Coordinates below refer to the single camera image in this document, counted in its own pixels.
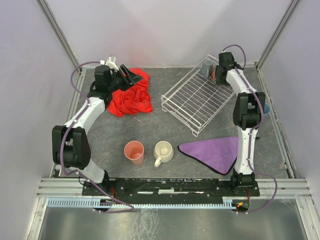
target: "blue cup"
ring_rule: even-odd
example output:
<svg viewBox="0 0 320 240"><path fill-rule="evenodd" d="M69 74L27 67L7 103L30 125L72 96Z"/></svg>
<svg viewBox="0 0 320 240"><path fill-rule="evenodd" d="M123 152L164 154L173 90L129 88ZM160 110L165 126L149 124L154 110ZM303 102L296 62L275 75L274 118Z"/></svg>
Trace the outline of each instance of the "blue cup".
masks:
<svg viewBox="0 0 320 240"><path fill-rule="evenodd" d="M266 117L269 113L270 113L270 106L268 105L268 103L265 102L263 115Z"/></svg>

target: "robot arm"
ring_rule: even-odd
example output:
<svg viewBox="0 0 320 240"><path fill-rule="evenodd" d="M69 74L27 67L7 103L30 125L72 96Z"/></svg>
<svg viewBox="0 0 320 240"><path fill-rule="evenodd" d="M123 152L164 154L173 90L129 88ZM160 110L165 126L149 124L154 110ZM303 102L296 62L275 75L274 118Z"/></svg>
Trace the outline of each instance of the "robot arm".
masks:
<svg viewBox="0 0 320 240"><path fill-rule="evenodd" d="M142 79L141 76L129 71L124 65L119 68L115 64L115 57L109 57L106 62L95 68L95 81L87 95L89 102L85 102L75 116L63 126L56 125L52 130L52 154L53 161L61 164L60 151L63 149L63 163L66 168L78 170L88 179L99 184L108 181L108 173L98 167L91 159L91 149L87 139L89 129L110 104L112 93L118 89L126 91ZM75 123L67 135L66 142L72 140L72 144L62 143L67 129Z"/></svg>
<svg viewBox="0 0 320 240"><path fill-rule="evenodd" d="M257 92L244 76L243 69L231 52L219 54L219 66L215 70L215 80L218 85L231 85L237 95L233 110L233 122L238 132L238 152L233 175L237 178L237 186L251 185L255 176L249 167L254 167L254 148L258 129L253 129L261 121L261 111L252 92L256 93L265 108L266 96Z"/></svg>

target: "white mug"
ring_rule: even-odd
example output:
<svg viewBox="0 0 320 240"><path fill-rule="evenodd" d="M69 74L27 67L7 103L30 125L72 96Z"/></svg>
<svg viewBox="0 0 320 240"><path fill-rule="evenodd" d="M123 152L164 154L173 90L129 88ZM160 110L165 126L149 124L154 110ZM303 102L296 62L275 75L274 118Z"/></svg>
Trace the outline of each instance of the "white mug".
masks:
<svg viewBox="0 0 320 240"><path fill-rule="evenodd" d="M156 158L154 166L157 168L161 163L167 163L172 159L174 149L169 142L160 141L155 145L153 155Z"/></svg>

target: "white wire rack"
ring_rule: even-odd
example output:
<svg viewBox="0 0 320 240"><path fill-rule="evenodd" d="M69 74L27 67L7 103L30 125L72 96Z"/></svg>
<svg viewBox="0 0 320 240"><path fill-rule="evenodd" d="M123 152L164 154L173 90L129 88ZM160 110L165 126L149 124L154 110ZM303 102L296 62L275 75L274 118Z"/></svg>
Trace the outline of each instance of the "white wire rack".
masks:
<svg viewBox="0 0 320 240"><path fill-rule="evenodd" d="M161 96L162 110L183 122L196 137L235 94L231 86L218 86L201 75L201 66L208 59L218 65L218 59L207 55Z"/></svg>

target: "gray cup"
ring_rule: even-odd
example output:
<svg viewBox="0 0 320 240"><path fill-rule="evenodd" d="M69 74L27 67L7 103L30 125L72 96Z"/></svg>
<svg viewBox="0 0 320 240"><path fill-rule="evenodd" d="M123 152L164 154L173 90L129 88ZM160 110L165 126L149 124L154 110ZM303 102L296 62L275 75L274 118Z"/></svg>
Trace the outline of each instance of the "gray cup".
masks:
<svg viewBox="0 0 320 240"><path fill-rule="evenodd" d="M204 63L201 67L201 75L206 79L209 79L212 75L214 69L214 63L210 59L204 60Z"/></svg>

